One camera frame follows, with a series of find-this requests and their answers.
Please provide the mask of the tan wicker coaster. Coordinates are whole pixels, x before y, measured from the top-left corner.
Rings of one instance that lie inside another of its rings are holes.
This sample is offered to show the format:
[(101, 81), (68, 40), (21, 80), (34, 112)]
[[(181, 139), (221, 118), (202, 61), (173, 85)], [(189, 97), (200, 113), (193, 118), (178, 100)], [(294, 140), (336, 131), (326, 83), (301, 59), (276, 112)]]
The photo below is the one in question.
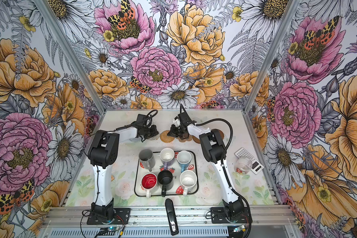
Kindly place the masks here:
[(160, 134), (160, 140), (163, 142), (163, 143), (171, 143), (174, 141), (174, 137), (172, 136), (169, 136), (168, 133), (170, 131), (169, 130), (166, 130), (166, 131), (163, 131), (161, 134)]

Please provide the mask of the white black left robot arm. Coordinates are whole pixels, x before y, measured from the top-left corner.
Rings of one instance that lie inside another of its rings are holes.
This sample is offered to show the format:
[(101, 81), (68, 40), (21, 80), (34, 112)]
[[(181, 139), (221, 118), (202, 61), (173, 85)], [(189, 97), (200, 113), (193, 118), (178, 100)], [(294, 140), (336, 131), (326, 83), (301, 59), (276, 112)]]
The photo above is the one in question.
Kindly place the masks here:
[(90, 211), (94, 220), (105, 224), (114, 220), (116, 213), (111, 192), (111, 174), (120, 144), (135, 138), (145, 141), (157, 136), (157, 127), (153, 124), (153, 117), (157, 114), (158, 110), (154, 109), (146, 115), (138, 114), (136, 121), (129, 125), (95, 133), (86, 155), (93, 166), (95, 178), (95, 196)]

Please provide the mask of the glossy dark brown coaster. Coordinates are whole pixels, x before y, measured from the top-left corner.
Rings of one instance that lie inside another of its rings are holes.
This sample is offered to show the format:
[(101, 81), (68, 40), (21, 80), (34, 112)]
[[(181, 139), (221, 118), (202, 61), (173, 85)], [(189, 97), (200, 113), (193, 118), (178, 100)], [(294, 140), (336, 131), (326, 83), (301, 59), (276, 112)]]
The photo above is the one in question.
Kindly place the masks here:
[(212, 131), (217, 131), (217, 132), (220, 134), (221, 138), (224, 139), (224, 133), (223, 133), (221, 130), (219, 130), (219, 129), (212, 129)]

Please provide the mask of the multicolour woven coaster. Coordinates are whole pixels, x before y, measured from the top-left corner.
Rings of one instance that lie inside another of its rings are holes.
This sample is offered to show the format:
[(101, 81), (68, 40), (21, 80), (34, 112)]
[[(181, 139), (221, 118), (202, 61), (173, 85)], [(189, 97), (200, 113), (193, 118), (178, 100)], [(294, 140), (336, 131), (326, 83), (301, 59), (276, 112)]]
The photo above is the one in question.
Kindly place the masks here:
[(159, 139), (159, 134), (157, 134), (157, 135), (155, 135), (155, 136), (153, 136), (153, 137), (151, 137), (151, 138), (149, 138), (148, 140), (149, 141), (154, 141), (154, 140), (158, 140)]

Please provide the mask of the white blue mug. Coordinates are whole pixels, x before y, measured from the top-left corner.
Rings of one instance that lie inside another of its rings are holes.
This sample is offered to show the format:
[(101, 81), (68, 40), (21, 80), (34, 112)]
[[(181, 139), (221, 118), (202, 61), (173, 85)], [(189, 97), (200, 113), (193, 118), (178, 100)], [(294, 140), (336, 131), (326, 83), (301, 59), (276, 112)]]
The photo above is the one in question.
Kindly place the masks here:
[(191, 163), (191, 153), (188, 151), (180, 151), (177, 155), (177, 162), (180, 165), (181, 172), (183, 173)]

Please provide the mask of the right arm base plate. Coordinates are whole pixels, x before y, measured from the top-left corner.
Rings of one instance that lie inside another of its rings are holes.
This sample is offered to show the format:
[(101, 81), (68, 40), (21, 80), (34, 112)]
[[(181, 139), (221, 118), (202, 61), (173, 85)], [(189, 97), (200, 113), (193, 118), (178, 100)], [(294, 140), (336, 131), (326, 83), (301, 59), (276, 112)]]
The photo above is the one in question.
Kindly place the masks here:
[(212, 224), (247, 224), (252, 223), (252, 218), (247, 212), (235, 216), (234, 218), (227, 218), (224, 207), (211, 207), (210, 219)]

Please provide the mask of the brown paw shaped coaster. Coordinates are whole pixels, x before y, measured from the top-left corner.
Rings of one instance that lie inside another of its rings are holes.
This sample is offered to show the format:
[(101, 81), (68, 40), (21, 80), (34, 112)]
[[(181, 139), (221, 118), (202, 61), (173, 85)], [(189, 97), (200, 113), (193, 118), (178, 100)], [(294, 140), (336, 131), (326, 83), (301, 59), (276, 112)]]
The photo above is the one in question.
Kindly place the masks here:
[(181, 138), (179, 138), (178, 140), (179, 140), (179, 142), (181, 142), (181, 143), (189, 142), (189, 141), (192, 141), (192, 136), (190, 135), (190, 136), (189, 136), (188, 138), (186, 138), (186, 139), (181, 139)]

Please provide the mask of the matte brown round coaster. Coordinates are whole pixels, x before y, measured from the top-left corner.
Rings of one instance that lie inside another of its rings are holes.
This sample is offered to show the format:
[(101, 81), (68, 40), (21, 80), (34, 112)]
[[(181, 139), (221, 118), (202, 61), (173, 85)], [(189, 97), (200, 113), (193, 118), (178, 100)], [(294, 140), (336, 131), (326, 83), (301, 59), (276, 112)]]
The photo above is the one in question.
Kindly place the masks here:
[(195, 143), (200, 144), (200, 140), (197, 137), (192, 136), (192, 139)]

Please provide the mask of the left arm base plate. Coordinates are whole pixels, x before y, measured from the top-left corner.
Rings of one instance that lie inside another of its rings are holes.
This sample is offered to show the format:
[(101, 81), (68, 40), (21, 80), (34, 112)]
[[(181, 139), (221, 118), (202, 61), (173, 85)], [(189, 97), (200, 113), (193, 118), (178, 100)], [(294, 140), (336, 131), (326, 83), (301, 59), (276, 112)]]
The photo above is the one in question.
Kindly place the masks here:
[(126, 225), (130, 218), (130, 208), (99, 207), (90, 211), (87, 225)]

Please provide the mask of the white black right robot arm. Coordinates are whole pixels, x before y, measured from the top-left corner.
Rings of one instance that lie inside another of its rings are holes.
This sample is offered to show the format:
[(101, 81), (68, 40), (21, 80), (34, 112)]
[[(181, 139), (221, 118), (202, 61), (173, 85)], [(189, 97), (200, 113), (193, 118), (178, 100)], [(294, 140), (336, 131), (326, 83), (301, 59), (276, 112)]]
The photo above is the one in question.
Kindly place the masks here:
[[(227, 144), (224, 143), (217, 129), (206, 128), (205, 125), (212, 122), (225, 123), (230, 131)], [(245, 218), (247, 224), (252, 223), (250, 205), (246, 198), (238, 193), (233, 185), (233, 180), (227, 166), (227, 150), (233, 139), (232, 125), (225, 119), (211, 119), (204, 123), (197, 123), (190, 118), (186, 111), (180, 112), (171, 125), (168, 136), (187, 139), (190, 135), (200, 140), (201, 150), (205, 160), (215, 170), (221, 191), (225, 217), (230, 222)]]

